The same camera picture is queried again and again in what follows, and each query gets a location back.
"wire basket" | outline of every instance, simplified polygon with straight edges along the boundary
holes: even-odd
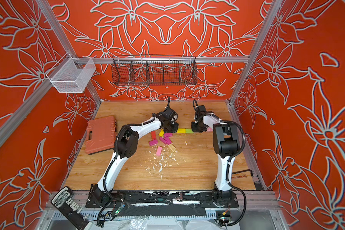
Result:
[[[140,60],[123,57],[113,57],[111,69],[115,85],[197,84],[195,57],[163,56],[146,57]]]
[[[83,68],[78,68],[72,58],[66,58],[57,68],[48,78],[60,93],[82,93],[96,71],[92,58]]]

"red block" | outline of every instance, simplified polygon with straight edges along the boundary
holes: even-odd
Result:
[[[151,136],[152,136],[152,140],[155,140],[155,139],[156,139],[156,132],[155,132],[155,131],[152,131],[152,132],[151,132]]]

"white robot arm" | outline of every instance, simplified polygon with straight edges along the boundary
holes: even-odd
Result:
[[[208,127],[213,129],[213,149],[218,158],[213,199],[216,205],[224,205],[231,199],[232,189],[235,188],[231,184],[232,165],[235,156],[244,149],[245,135],[239,124],[221,120],[213,112],[206,111],[205,106],[198,106],[196,100],[193,100],[193,107],[195,121],[192,122],[192,131],[204,132]],[[239,129],[243,140],[241,146],[237,129]]]
[[[139,124],[124,125],[115,139],[114,153],[111,161],[97,184],[91,185],[88,200],[99,206],[105,206],[110,200],[120,200],[111,194],[115,180],[129,157],[133,156],[138,147],[138,140],[151,131],[162,128],[164,132],[177,132],[179,124],[176,122],[178,114],[170,108],[170,97],[164,111]]]
[[[143,122],[141,126],[130,126],[130,129],[137,132],[139,137],[138,140],[161,127],[161,121],[156,117],[151,117],[147,121]],[[123,167],[124,163],[129,159],[129,157],[123,157],[121,155],[117,155],[114,151],[112,159],[109,163],[111,165],[109,170],[106,170],[102,178],[98,181],[97,185],[101,189],[101,191],[105,191],[103,187],[103,180],[106,181],[106,189],[111,191],[114,188],[115,180],[120,173],[121,168]]]

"black device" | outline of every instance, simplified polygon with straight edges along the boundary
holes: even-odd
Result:
[[[82,208],[72,200],[73,191],[65,186],[51,200],[51,204],[57,208],[78,230],[88,230],[93,223],[80,214]]]

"orange floral wallpaper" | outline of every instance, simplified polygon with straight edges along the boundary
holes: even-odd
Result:
[[[291,229],[345,229],[345,0],[285,0],[235,109]]]
[[[32,0],[0,0],[0,126],[65,54]],[[0,230],[35,229],[77,152],[96,103],[51,88],[0,148]]]
[[[95,109],[87,89],[61,94],[51,88],[0,148],[0,230],[35,229]]]
[[[35,1],[0,0],[0,127],[64,54]]]
[[[49,0],[79,57],[247,56],[270,0]],[[110,65],[92,83],[104,100],[226,100],[244,63],[198,65],[196,86],[116,86]]]

